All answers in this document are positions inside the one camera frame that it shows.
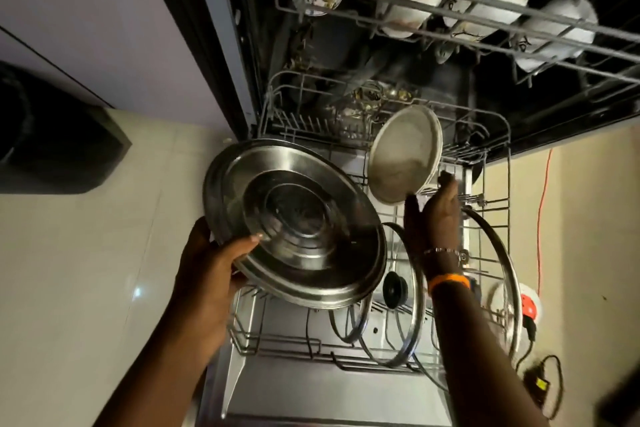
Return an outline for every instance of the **dishwasher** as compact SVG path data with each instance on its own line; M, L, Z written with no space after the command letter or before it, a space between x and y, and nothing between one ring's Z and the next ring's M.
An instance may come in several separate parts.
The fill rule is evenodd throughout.
M516 360L511 159L637 121L640 0L165 2L238 140L316 151L362 188L383 222L402 224L403 206L369 192L373 140L408 105L437 115L440 169L457 178L470 210L460 228L464 273ZM495 162L504 172L489 188ZM399 236L389 229L385 238L387 272L411 284ZM379 286L330 314L246 287L207 369L196 425L455 425L431 303L418 314L415 298L391 310ZM415 354L388 367L419 316Z

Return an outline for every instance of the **metal lid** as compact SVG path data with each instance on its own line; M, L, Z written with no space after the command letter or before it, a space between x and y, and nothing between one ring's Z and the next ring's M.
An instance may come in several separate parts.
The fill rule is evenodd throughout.
M297 144L258 139L222 151L205 178L204 207L222 243L264 234L236 266L290 302L344 307L383 276L386 244L375 208L340 169Z

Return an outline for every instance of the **person's left hand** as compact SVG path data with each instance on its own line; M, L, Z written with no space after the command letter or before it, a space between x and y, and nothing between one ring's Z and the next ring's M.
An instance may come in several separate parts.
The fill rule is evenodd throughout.
M193 225L180 258L180 268L167 311L173 327L196 341L208 360L225 340L229 307L246 278L233 262L251 252L259 236L238 238L222 247L209 242L211 231L204 218Z

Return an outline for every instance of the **hand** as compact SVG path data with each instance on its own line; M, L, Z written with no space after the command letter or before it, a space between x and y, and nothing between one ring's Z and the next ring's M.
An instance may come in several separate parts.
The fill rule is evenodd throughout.
M225 340L229 307L246 278L233 272L233 262L251 252L259 236L238 238L219 247L209 242L204 218L193 225L180 257L169 306L172 326L196 341L206 361Z
M414 257L424 257L424 252L433 248L458 250L460 247L460 203L458 203L458 182L448 172L438 179L440 188L424 205L422 212L418 200L411 195L404 202L404 229L406 231L410 253ZM425 260L428 277L434 262L445 268L453 265L451 257L445 260Z

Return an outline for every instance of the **black trash bin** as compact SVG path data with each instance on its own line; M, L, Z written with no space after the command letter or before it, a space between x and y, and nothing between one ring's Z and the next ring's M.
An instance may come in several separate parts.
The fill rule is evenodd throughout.
M87 192L130 146L103 108L0 63L0 193Z

